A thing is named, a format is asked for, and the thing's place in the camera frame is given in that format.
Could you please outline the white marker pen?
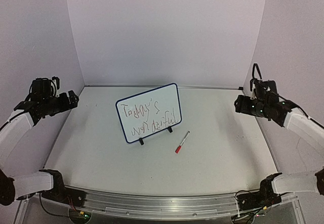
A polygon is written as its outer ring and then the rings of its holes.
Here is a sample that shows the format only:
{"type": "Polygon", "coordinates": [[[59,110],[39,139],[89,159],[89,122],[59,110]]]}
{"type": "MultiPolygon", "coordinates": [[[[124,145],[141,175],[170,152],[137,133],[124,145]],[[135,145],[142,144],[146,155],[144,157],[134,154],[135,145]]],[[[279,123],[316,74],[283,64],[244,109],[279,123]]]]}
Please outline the white marker pen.
{"type": "Polygon", "coordinates": [[[186,135],[185,135],[184,138],[182,139],[182,141],[181,141],[181,143],[179,144],[179,146],[183,146],[183,144],[184,144],[185,141],[187,140],[189,134],[190,134],[190,131],[188,131],[188,132],[186,133],[186,135]]]}

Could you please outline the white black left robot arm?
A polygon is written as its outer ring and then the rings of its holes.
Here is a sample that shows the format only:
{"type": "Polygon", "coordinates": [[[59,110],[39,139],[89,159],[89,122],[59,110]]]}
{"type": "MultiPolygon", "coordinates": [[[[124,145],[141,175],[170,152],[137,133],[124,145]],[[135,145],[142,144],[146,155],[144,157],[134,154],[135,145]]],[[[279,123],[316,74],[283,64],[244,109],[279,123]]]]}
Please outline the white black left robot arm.
{"type": "MultiPolygon", "coordinates": [[[[78,106],[79,97],[74,91],[59,93],[60,79],[36,78],[29,93],[1,126],[1,168],[21,139],[47,116],[72,110],[78,106]]],[[[8,206],[14,201],[34,193],[48,192],[56,201],[69,201],[70,196],[64,185],[63,176],[57,170],[39,170],[21,176],[8,176],[1,171],[1,205],[8,206]]]]}

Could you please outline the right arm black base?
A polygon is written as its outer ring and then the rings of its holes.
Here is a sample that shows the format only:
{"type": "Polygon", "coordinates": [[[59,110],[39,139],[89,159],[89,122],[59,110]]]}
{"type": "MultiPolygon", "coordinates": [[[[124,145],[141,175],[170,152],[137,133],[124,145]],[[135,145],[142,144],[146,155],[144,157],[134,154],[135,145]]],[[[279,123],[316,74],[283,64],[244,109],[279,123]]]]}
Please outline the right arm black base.
{"type": "Polygon", "coordinates": [[[281,173],[269,175],[260,182],[260,188],[256,192],[241,190],[234,198],[238,202],[239,210],[246,211],[263,207],[270,207],[281,202],[281,195],[276,194],[272,187],[272,181],[281,173]]]}

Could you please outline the red marker cap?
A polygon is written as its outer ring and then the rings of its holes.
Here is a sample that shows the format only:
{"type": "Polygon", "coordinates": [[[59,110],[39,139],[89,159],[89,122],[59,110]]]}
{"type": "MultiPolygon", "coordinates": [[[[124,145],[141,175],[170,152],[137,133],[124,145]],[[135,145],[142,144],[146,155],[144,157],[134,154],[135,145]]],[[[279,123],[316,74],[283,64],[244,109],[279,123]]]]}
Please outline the red marker cap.
{"type": "Polygon", "coordinates": [[[175,153],[178,154],[179,151],[181,150],[182,146],[178,146],[177,149],[175,150],[175,153]]]}

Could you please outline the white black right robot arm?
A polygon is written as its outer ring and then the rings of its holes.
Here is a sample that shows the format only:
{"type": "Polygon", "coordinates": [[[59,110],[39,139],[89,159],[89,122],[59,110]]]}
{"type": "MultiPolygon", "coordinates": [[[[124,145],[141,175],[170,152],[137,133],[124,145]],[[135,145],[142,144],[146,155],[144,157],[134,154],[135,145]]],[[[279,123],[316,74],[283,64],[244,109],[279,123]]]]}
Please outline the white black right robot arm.
{"type": "MultiPolygon", "coordinates": [[[[294,139],[306,143],[323,156],[323,126],[310,117],[298,104],[278,94],[273,80],[252,78],[250,96],[239,95],[234,102],[237,113],[264,118],[274,122],[294,139]]],[[[267,178],[270,191],[280,195],[286,192],[313,192],[323,195],[323,169],[294,173],[277,173],[267,178]]]]}

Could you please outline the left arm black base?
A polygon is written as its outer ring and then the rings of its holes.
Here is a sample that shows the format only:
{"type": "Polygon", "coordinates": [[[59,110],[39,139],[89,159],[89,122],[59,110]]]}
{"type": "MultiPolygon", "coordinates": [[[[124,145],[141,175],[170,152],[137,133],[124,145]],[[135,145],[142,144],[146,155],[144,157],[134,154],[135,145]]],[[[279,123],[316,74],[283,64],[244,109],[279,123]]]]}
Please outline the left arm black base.
{"type": "Polygon", "coordinates": [[[42,197],[58,203],[69,204],[74,207],[83,207],[85,203],[85,191],[66,187],[63,176],[58,170],[42,169],[40,172],[48,173],[53,178],[53,187],[41,192],[42,197]]]}

